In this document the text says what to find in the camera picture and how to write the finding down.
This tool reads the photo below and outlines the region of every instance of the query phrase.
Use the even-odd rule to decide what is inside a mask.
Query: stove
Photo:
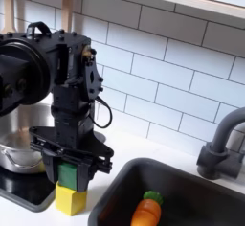
[[[55,185],[45,172],[18,174],[0,167],[0,196],[30,211],[44,211],[55,198]]]

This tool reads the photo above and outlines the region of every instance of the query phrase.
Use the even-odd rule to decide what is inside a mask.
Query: tile wall
[[[61,27],[61,0],[15,0],[25,31]],[[4,26],[0,0],[0,29]],[[217,125],[245,106],[245,20],[158,0],[74,0],[73,30],[92,38],[112,127],[198,155]],[[108,113],[97,112],[103,124]],[[245,124],[232,133],[239,152]]]

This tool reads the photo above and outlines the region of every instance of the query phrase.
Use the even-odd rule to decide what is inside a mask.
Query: metal bowl
[[[54,126],[50,105],[21,105],[0,118],[0,166],[16,173],[45,171],[39,152],[30,149],[31,126]]]

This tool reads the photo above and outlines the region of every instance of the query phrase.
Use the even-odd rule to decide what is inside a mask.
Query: black sink
[[[130,226],[146,191],[164,197],[160,226],[244,226],[245,195],[151,159],[128,162],[89,217],[89,226]]]

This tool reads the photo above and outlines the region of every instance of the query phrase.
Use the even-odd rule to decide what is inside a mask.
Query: black cable
[[[99,124],[97,124],[97,123],[95,122],[95,120],[92,118],[91,115],[89,115],[89,118],[91,119],[91,121],[93,122],[93,124],[94,124],[95,126],[97,126],[98,128],[101,128],[101,129],[105,129],[105,128],[107,128],[108,126],[110,126],[111,123],[112,123],[112,119],[113,119],[112,111],[111,111],[110,106],[109,106],[103,99],[101,99],[99,96],[96,97],[96,101],[99,102],[100,104],[102,104],[103,106],[105,106],[105,107],[109,110],[109,113],[110,113],[110,120],[109,120],[109,122],[108,122],[106,125],[101,126],[101,125],[99,125]]]

